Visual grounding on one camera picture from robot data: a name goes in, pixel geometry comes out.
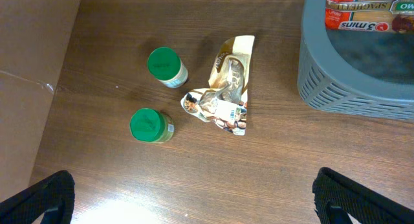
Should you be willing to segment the grey plastic basket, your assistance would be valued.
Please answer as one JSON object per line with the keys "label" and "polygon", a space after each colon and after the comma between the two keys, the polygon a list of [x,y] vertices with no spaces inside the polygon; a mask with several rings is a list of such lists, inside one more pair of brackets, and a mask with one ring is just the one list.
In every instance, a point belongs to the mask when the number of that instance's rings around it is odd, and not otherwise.
{"label": "grey plastic basket", "polygon": [[305,0],[298,91],[314,109],[413,119],[413,35],[329,30],[325,0]]}

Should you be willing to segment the brown white snack bag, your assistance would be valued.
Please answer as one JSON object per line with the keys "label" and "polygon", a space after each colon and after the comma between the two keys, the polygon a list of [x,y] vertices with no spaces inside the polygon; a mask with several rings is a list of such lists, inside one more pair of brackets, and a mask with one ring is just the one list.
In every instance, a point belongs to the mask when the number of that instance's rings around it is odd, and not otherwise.
{"label": "brown white snack bag", "polygon": [[243,35],[222,44],[212,66],[209,87],[192,89],[180,101],[185,112],[234,135],[245,135],[254,41],[255,36]]}

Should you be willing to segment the green lid jar green contents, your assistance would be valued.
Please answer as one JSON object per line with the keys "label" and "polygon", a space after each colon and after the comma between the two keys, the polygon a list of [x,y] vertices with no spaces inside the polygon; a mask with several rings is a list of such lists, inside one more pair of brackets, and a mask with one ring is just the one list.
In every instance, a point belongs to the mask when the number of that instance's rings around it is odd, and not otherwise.
{"label": "green lid jar green contents", "polygon": [[172,118],[151,108],[139,109],[129,123],[129,129],[136,140],[146,143],[169,141],[175,131]]}

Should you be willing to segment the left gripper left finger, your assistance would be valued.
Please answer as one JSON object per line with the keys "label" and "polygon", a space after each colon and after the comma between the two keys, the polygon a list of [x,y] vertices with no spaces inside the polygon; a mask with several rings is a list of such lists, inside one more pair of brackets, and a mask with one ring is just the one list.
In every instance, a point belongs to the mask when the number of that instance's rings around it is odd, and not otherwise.
{"label": "left gripper left finger", "polygon": [[70,224],[74,212],[75,182],[58,171],[1,202],[1,223]]}

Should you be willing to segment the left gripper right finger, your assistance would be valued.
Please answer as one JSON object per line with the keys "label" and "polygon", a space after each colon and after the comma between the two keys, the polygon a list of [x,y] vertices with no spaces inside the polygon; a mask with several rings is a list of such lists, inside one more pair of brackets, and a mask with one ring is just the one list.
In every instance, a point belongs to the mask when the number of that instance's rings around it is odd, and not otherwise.
{"label": "left gripper right finger", "polygon": [[322,167],[312,184],[315,212],[321,223],[409,223],[413,210]]}

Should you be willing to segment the green lid jar white label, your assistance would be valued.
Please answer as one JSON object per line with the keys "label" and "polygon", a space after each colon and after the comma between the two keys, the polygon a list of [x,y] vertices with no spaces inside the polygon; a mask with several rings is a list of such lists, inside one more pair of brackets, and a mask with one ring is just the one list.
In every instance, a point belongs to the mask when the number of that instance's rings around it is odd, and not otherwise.
{"label": "green lid jar white label", "polygon": [[186,83],[188,70],[178,54],[169,47],[155,49],[147,59],[149,72],[166,87],[178,88]]}

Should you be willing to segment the orange spaghetti packet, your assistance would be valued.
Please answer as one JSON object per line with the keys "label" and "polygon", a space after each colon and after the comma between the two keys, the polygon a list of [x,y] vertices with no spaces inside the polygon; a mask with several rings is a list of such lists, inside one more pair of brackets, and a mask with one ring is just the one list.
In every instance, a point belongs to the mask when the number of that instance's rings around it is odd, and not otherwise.
{"label": "orange spaghetti packet", "polygon": [[413,32],[413,0],[326,0],[325,26],[332,30]]}

